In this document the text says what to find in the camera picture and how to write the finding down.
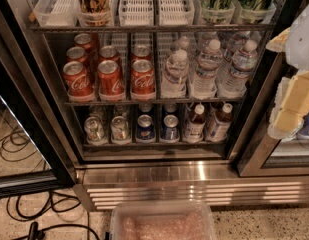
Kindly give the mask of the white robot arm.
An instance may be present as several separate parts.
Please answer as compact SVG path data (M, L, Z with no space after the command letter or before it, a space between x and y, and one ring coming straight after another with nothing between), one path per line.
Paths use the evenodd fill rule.
M290 138L309 113L309 4L289 28L267 43L266 49L284 53L287 64L297 70L278 85L267 129L271 138Z

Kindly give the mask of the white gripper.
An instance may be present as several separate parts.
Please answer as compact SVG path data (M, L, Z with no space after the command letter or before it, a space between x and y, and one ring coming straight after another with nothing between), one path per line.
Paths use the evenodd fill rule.
M266 49L285 51L290 28L286 28L266 44ZM283 77L278 85L267 133L271 138L293 140L309 113L309 71L302 71L291 79Z

